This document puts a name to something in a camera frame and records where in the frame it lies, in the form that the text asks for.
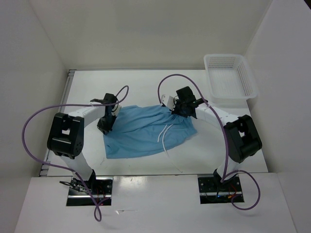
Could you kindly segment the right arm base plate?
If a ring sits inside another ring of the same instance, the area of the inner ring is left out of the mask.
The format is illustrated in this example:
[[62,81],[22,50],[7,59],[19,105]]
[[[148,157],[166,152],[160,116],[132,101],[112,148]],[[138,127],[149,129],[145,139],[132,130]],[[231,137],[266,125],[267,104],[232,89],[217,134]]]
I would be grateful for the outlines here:
[[201,204],[244,202],[240,179],[235,176],[218,186],[212,175],[198,176],[198,189]]

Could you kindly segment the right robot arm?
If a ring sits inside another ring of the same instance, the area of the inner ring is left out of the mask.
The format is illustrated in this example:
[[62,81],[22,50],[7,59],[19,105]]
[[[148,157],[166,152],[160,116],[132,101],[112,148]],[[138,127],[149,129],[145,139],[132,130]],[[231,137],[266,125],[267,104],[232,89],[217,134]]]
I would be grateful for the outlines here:
[[212,107],[205,99],[197,99],[188,86],[176,93],[177,98],[161,97],[162,104],[172,114],[202,120],[224,134],[225,160],[213,172],[213,185],[219,191],[226,190],[237,174],[239,164],[262,148],[262,141],[251,116],[236,116]]

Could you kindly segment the light blue shorts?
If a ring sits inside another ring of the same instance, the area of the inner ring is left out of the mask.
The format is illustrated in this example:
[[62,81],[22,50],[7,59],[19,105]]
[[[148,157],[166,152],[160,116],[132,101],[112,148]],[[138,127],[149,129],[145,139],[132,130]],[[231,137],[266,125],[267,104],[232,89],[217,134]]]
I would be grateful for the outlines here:
[[103,136],[105,157],[125,160],[139,174],[164,174],[169,169],[183,173],[168,151],[196,134],[190,117],[174,115],[166,107],[127,106],[120,110],[113,130]]

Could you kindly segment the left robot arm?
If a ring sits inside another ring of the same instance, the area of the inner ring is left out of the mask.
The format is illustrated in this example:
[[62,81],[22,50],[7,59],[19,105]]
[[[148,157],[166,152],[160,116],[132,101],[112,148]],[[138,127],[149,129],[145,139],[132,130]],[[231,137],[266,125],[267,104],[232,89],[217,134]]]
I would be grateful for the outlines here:
[[97,128],[107,135],[112,131],[121,106],[113,94],[105,94],[102,100],[93,99],[100,106],[84,107],[69,114],[55,114],[47,141],[47,147],[59,156],[71,170],[70,186],[91,194],[99,187],[95,171],[88,165],[82,150],[85,127],[98,120]]

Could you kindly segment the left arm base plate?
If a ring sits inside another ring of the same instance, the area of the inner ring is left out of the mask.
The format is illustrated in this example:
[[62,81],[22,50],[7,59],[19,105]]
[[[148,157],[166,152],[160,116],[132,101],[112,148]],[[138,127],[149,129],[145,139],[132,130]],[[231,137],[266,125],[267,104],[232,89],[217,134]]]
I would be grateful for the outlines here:
[[[97,187],[91,193],[97,204],[110,206],[112,202],[113,177],[97,177]],[[71,179],[69,182],[60,182],[69,187],[66,206],[95,206],[85,187],[80,181]]]

